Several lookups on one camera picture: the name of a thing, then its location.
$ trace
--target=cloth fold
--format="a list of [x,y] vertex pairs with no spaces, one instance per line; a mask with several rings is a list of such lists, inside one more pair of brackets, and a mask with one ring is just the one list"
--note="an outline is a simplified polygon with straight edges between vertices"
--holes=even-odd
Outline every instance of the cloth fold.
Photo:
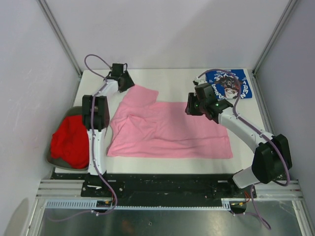
[[110,125],[108,156],[232,158],[225,127],[205,116],[188,116],[186,102],[157,102],[158,92],[133,86]]

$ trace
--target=cartoon character illustration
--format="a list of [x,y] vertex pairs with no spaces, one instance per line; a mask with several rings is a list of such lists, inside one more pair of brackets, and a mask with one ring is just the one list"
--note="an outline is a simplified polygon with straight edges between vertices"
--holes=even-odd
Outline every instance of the cartoon character illustration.
[[222,87],[224,87],[224,93],[227,99],[236,98],[238,91],[240,90],[240,87],[235,82],[233,77],[230,77],[226,74],[223,77],[217,77],[215,84],[220,84]]

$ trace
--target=pink shirt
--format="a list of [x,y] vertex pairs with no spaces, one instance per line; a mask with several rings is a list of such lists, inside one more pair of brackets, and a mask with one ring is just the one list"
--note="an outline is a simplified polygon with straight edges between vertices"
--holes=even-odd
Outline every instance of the pink shirt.
[[129,89],[110,125],[108,156],[232,158],[225,127],[205,116],[188,116],[186,102],[156,102],[158,92]]

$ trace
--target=gray floor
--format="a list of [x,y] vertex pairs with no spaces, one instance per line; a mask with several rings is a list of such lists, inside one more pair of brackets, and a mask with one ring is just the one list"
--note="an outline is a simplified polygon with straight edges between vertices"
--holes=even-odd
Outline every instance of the gray floor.
[[[116,210],[96,217],[84,213],[63,222],[44,217],[41,236],[300,236],[291,202],[257,202],[272,227],[265,229],[253,216],[228,211]],[[50,218],[61,219],[82,210],[46,209]],[[248,212],[254,212],[252,204]]]

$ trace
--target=pink cloth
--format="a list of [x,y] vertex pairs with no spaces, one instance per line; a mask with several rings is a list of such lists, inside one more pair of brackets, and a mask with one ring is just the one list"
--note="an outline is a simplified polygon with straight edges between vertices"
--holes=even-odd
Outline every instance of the pink cloth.
[[135,85],[113,119],[108,156],[232,158],[225,127],[188,116],[186,102],[156,102],[158,92]]

